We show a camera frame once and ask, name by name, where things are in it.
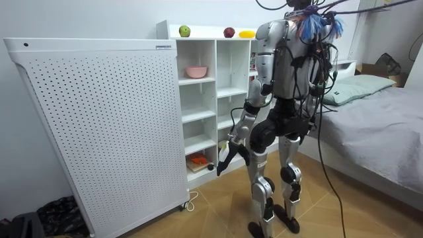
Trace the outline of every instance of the orange item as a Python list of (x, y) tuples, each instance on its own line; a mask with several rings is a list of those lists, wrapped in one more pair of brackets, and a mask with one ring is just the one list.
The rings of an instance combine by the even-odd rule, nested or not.
[(188, 158), (197, 165), (204, 165), (208, 163), (206, 156), (204, 156), (202, 153), (192, 153), (188, 155)]

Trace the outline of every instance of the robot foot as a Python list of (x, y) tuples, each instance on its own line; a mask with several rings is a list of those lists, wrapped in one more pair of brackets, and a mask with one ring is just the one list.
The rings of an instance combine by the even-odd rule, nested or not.
[(249, 231), (254, 238), (265, 238), (262, 227), (255, 222), (249, 223)]
[(298, 223), (298, 221), (295, 218), (289, 219), (288, 215), (286, 214), (286, 211), (283, 207), (281, 207), (278, 204), (275, 204), (273, 206), (273, 212), (282, 222), (285, 223), (286, 227), (288, 227), (288, 229), (292, 233), (294, 233), (294, 234), (299, 233), (299, 223)]

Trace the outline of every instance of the label sticker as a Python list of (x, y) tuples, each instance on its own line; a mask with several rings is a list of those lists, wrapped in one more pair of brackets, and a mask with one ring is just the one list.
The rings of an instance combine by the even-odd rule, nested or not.
[(259, 163), (259, 164), (257, 165), (257, 167), (258, 167), (258, 168), (261, 168), (261, 167), (265, 166), (266, 164), (267, 164), (267, 161), (265, 161), (265, 162), (261, 162), (261, 163)]
[(156, 50), (171, 50), (172, 46), (156, 46)]

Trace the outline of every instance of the white wall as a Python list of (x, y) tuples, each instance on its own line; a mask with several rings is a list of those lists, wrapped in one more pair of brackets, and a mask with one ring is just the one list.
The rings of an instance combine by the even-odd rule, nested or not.
[(423, 90), (423, 47), (420, 48), (420, 52), (417, 55), (414, 66), (411, 69), (410, 75), (408, 76), (407, 82), (404, 88)]
[[(284, 1), (260, 2), (277, 7)], [(256, 28), (283, 18), (287, 10), (265, 11), (253, 0), (2, 0), (0, 38), (155, 38), (156, 23), (166, 19)], [(26, 89), (0, 43), (0, 219), (70, 194)]]
[[(423, 1), (413, 1), (392, 7), (390, 11), (370, 13), (367, 16), (356, 55), (364, 63), (376, 63), (385, 52), (400, 63), (403, 72), (410, 72), (413, 62), (408, 51), (417, 37), (423, 33)], [(419, 39), (412, 50), (412, 58), (423, 42)]]

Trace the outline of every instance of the gray pillow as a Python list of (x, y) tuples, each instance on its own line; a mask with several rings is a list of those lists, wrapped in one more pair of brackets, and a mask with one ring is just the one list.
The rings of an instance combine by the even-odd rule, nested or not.
[(323, 103), (340, 106), (355, 99), (372, 95), (395, 84), (394, 81), (373, 75), (357, 75), (335, 82), (332, 90), (323, 98)]

